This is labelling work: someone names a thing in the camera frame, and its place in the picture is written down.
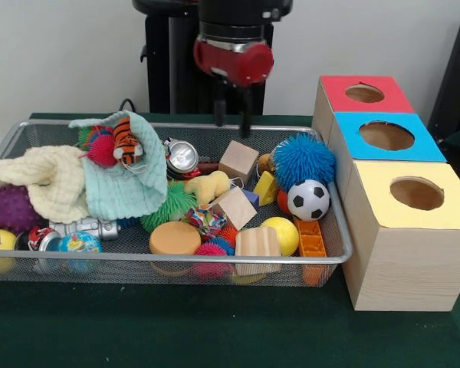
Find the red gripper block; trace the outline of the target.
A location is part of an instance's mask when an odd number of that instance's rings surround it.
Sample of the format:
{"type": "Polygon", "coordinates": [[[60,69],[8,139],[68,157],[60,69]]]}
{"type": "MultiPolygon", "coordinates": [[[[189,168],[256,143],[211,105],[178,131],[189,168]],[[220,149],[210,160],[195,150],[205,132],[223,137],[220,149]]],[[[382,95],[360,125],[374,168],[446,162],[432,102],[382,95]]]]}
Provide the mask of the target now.
{"type": "Polygon", "coordinates": [[[217,127],[224,125],[226,114],[225,80],[241,89],[241,137],[249,137],[252,118],[252,84],[264,82],[274,65],[272,50],[264,42],[234,44],[197,38],[193,46],[196,65],[215,79],[214,117],[217,127]]]}

